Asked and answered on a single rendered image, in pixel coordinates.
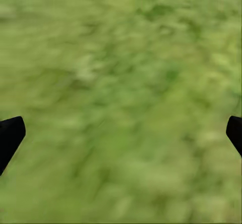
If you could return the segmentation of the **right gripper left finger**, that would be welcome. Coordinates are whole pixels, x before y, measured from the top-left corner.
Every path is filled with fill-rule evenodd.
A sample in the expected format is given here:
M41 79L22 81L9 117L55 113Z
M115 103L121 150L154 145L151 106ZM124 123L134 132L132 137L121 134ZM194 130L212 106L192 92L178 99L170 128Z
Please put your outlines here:
M0 122L0 176L26 135L21 116Z

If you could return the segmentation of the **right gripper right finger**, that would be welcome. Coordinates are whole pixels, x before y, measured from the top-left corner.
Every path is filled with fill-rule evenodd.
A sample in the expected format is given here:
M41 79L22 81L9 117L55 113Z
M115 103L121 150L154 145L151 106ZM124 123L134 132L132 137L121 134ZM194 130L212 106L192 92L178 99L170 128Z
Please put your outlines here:
M242 157L242 118L231 116L227 124L226 134Z

